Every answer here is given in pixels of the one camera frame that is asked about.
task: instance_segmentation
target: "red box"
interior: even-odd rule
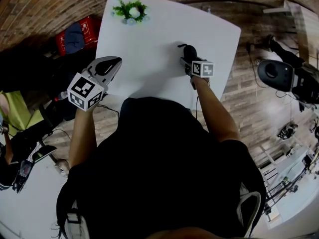
[[[101,27],[101,20],[88,16],[82,20],[79,20],[78,22],[82,27],[82,33],[85,43],[84,49],[96,47]],[[66,55],[64,46],[64,33],[65,30],[55,37],[56,45],[58,46],[61,56]]]

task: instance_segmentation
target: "wooden floor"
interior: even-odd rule
[[[297,48],[296,35],[287,34],[296,31],[293,18],[284,13],[263,14],[262,6],[241,2],[210,2],[200,6],[203,10],[210,7],[212,14],[234,23],[242,30],[221,101],[240,128],[242,141],[248,146],[256,164],[262,166],[268,161],[266,153],[276,158],[296,143],[314,149],[317,141],[309,128],[316,116],[307,109],[300,113],[299,103],[289,96],[278,98],[275,95],[276,90],[258,87],[246,51],[246,42],[262,43],[268,34],[275,35],[289,47]],[[255,61],[257,57],[254,52],[251,56]],[[278,96],[283,95],[284,93],[278,92]],[[102,101],[103,104],[117,110],[120,109],[122,102],[122,99],[115,96],[108,96]],[[117,128],[117,118],[112,111],[96,108],[94,119],[98,143]],[[198,115],[198,120],[205,127],[201,113]],[[290,120],[299,125],[296,137],[281,141],[277,138],[277,134]],[[58,128],[65,130],[71,136],[73,121],[64,122]],[[55,153],[57,158],[67,158],[69,139],[65,133],[57,130],[54,135],[46,139],[45,143],[58,148]]]

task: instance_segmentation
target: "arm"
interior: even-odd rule
[[[12,146],[10,142],[10,138],[8,135],[8,132],[3,133],[4,134],[4,139],[5,139],[5,156],[4,159],[6,160],[7,164],[10,165],[12,158],[13,158],[13,151],[12,151]]]
[[[81,109],[76,111],[69,151],[70,168],[86,161],[97,147],[93,110],[94,108],[87,112]]]
[[[208,81],[194,76],[200,105],[204,114],[207,128],[219,142],[225,140],[240,140],[239,131],[232,116],[221,104],[210,89]]]

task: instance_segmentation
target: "green plant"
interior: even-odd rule
[[[147,8],[147,6],[145,4],[142,4],[141,1],[137,0],[137,1],[130,1],[127,4],[125,4],[122,0],[118,0],[121,4],[121,6],[114,6],[113,10],[115,12],[116,15],[118,16],[124,16],[125,19],[130,19],[133,18],[130,15],[130,10],[132,8],[136,8],[140,15],[136,18],[134,18],[136,21],[138,22],[142,22],[143,18],[146,16],[145,10]]]

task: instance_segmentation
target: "white flower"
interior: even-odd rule
[[[132,16],[132,18],[137,18],[138,16],[140,16],[140,12],[135,7],[133,7],[130,9],[130,15]]]

